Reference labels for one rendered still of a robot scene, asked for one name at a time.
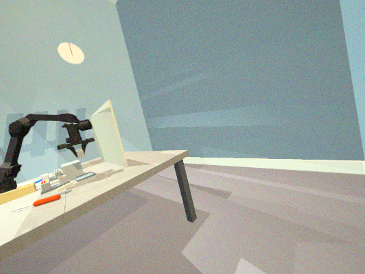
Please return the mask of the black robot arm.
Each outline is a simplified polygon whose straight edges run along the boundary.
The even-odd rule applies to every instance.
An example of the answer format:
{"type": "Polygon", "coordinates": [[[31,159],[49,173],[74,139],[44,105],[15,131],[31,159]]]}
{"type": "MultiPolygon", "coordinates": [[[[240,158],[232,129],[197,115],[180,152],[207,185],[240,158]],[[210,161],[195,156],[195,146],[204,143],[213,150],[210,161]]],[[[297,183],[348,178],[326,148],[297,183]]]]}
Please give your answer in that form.
{"type": "Polygon", "coordinates": [[[0,165],[0,194],[17,189],[14,179],[20,171],[21,164],[18,164],[18,156],[23,138],[27,136],[31,127],[38,120],[62,121],[71,124],[62,126],[69,133],[75,133],[92,129],[93,126],[89,119],[79,120],[76,115],[65,113],[58,115],[51,114],[29,114],[17,121],[9,124],[9,134],[11,136],[4,162],[0,165]],[[73,124],[77,123],[77,124],[73,124]]]}

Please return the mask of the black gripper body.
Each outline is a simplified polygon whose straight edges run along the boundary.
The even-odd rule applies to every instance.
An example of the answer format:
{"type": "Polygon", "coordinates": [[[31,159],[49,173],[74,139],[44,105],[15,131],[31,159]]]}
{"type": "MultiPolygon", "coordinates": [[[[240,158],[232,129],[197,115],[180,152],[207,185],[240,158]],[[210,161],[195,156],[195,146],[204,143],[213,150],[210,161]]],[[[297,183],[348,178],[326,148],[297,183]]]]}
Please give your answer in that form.
{"type": "Polygon", "coordinates": [[[69,148],[69,147],[72,147],[73,145],[78,145],[78,144],[83,144],[84,145],[84,144],[87,144],[89,142],[95,141],[95,139],[93,137],[83,141],[81,136],[80,136],[80,132],[69,133],[68,136],[69,136],[69,139],[70,139],[70,143],[69,144],[64,143],[64,144],[58,145],[57,146],[58,150],[64,149],[64,148],[69,148]]]}

